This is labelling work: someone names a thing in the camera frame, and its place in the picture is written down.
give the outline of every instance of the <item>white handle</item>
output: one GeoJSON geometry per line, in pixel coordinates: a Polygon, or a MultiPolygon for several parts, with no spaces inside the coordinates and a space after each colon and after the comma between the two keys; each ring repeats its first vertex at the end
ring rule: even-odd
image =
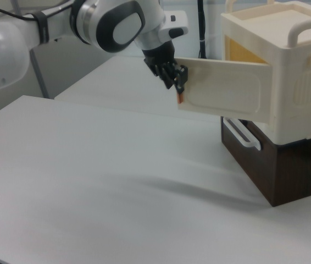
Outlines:
{"type": "MultiPolygon", "coordinates": [[[[232,6],[234,5],[234,3],[236,2],[236,0],[226,0],[225,2],[225,13],[229,14],[232,13],[232,6]]],[[[266,0],[267,4],[274,4],[275,0],[266,0]]]]}
{"type": "Polygon", "coordinates": [[[287,46],[289,48],[294,48],[297,46],[298,35],[304,30],[311,29],[311,19],[297,23],[292,27],[288,33],[287,46]]]}
{"type": "Polygon", "coordinates": [[[255,147],[257,150],[261,150],[262,147],[260,142],[256,137],[249,132],[249,130],[238,120],[238,119],[230,119],[230,118],[223,118],[223,123],[226,127],[232,132],[235,138],[244,146],[244,147],[255,147]],[[249,140],[246,141],[238,132],[237,130],[230,124],[230,122],[235,125],[235,127],[249,140]]]}

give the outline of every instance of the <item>dark brown wooden box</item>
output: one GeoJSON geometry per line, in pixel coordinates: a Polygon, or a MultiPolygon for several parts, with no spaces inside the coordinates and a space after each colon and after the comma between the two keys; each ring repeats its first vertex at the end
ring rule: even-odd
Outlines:
{"type": "Polygon", "coordinates": [[[221,119],[221,140],[272,206],[311,195],[311,139],[273,144],[253,122],[241,121],[262,150],[246,148],[221,119]]]}

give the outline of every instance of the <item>white table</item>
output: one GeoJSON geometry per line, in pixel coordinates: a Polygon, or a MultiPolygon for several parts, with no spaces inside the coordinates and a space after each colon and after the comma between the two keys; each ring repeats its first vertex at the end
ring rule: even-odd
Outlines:
{"type": "Polygon", "coordinates": [[[55,100],[220,123],[214,115],[177,109],[175,88],[165,88],[143,58],[115,56],[55,100]]]}
{"type": "Polygon", "coordinates": [[[22,97],[0,111],[0,260],[311,263],[311,197],[270,207],[217,123],[22,97]]]}

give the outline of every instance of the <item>wall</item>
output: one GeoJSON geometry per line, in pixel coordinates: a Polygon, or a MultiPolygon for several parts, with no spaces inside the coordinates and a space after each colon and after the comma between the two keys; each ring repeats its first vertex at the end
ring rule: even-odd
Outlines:
{"type": "MultiPolygon", "coordinates": [[[[0,7],[13,11],[11,2],[15,0],[0,0],[0,7]]],[[[42,9],[53,6],[62,0],[16,0],[23,13],[33,9],[42,9]]],[[[198,57],[198,18],[197,0],[162,0],[165,10],[186,11],[190,23],[190,33],[174,40],[176,56],[198,57]]],[[[207,21],[207,56],[221,58],[221,30],[220,13],[224,12],[224,0],[204,0],[207,21]]],[[[235,9],[262,4],[263,0],[238,0],[235,9]]],[[[64,38],[58,42],[51,42],[34,49],[44,84],[50,98],[56,97],[73,83],[84,77],[90,71],[108,60],[111,56],[142,56],[142,52],[135,44],[118,54],[109,54],[94,47],[84,45],[76,38],[64,38]]],[[[0,109],[14,101],[21,95],[42,96],[40,85],[35,72],[30,66],[27,75],[15,85],[0,90],[0,109]]]]}

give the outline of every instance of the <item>cabinet handle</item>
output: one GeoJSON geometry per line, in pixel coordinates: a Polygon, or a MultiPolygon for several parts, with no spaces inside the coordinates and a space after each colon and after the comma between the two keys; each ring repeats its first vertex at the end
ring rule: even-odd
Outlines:
{"type": "Polygon", "coordinates": [[[258,139],[251,132],[249,132],[249,130],[238,119],[224,117],[223,123],[232,132],[235,138],[238,139],[242,146],[255,147],[257,150],[262,149],[258,139]],[[248,141],[246,141],[237,131],[240,131],[248,139],[248,141]]]}

